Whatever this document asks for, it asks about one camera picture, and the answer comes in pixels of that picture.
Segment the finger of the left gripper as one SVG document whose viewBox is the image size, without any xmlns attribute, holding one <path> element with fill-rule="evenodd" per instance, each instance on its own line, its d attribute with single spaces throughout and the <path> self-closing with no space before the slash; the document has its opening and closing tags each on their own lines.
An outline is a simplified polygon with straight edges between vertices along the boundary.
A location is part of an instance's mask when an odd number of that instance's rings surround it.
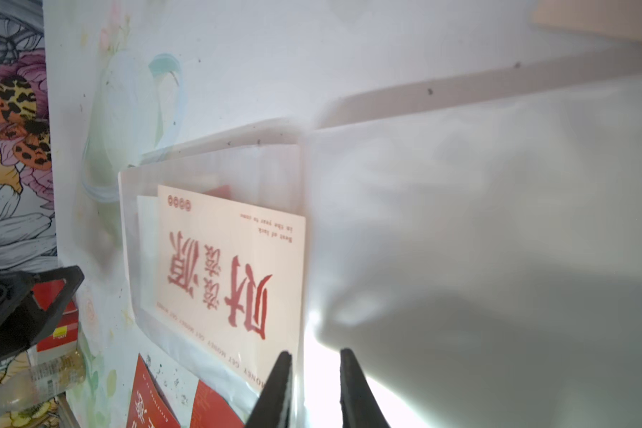
<svg viewBox="0 0 642 428">
<path fill-rule="evenodd" d="M 28 350 L 55 330 L 62 315 L 85 279 L 78 266 L 40 273 L 16 271 L 0 274 L 0 362 Z M 65 287 L 47 310 L 37 305 L 36 284 L 63 280 Z"/>
</svg>

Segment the cream card with red characters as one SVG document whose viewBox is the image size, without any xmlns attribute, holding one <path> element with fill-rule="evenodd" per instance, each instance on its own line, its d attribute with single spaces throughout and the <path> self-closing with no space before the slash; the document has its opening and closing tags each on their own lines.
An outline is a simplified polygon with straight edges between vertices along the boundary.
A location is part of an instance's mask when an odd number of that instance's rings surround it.
<svg viewBox="0 0 642 428">
<path fill-rule="evenodd" d="M 306 220 L 165 185 L 158 202 L 160 315 L 260 392 L 301 338 Z"/>
</svg>

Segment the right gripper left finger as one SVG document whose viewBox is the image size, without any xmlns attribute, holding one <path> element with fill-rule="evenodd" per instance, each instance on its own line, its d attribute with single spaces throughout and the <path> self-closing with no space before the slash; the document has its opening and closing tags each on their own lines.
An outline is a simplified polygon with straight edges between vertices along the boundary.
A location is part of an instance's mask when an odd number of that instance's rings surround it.
<svg viewBox="0 0 642 428">
<path fill-rule="evenodd" d="M 292 405 L 292 354 L 282 351 L 257 400 L 245 428 L 288 428 Z"/>
</svg>

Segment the pink photo album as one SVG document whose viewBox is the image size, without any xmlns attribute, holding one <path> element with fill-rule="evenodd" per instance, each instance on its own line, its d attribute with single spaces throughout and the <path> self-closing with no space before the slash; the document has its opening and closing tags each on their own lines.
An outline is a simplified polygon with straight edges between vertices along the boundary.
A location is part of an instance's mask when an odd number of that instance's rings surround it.
<svg viewBox="0 0 642 428">
<path fill-rule="evenodd" d="M 296 426 L 340 424 L 350 348 L 391 426 L 642 427 L 642 74 L 123 171 L 137 323 L 244 419 L 156 307 L 161 185 L 306 220 Z"/>
</svg>

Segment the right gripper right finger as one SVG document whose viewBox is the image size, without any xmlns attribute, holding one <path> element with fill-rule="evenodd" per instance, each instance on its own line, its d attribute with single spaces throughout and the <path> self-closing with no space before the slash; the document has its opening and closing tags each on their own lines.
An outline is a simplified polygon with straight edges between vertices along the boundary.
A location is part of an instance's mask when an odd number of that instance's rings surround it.
<svg viewBox="0 0 642 428">
<path fill-rule="evenodd" d="M 343 428 L 389 428 L 355 353 L 340 352 L 340 385 Z"/>
</svg>

